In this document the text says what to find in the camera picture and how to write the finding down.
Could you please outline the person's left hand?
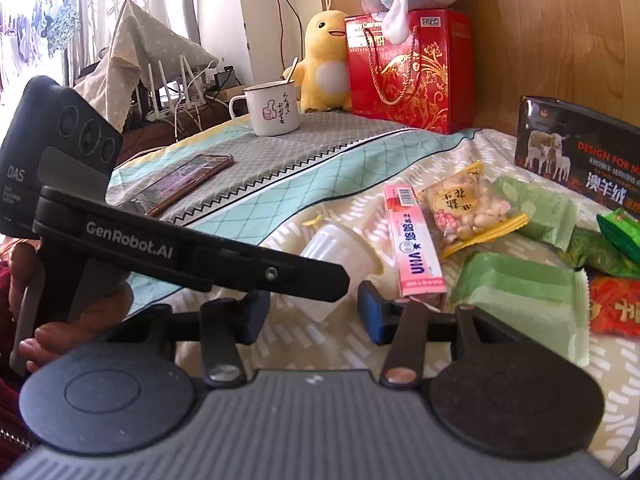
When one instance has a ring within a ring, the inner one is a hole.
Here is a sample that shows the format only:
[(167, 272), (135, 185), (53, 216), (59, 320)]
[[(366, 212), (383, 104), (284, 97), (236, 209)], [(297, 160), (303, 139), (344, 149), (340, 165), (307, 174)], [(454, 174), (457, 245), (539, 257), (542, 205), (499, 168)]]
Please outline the person's left hand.
[[(9, 258), (9, 306), (16, 320), (20, 316), (26, 287), (37, 268), (35, 248), (28, 243), (18, 243)], [(134, 294), (131, 287), (123, 282), (111, 295), (86, 307), (77, 321), (41, 325), (35, 331), (35, 336), (24, 339), (18, 345), (21, 356), (26, 360), (27, 370), (35, 373), (40, 367), (93, 339), (98, 333), (122, 322), (130, 310), (132, 300)]]

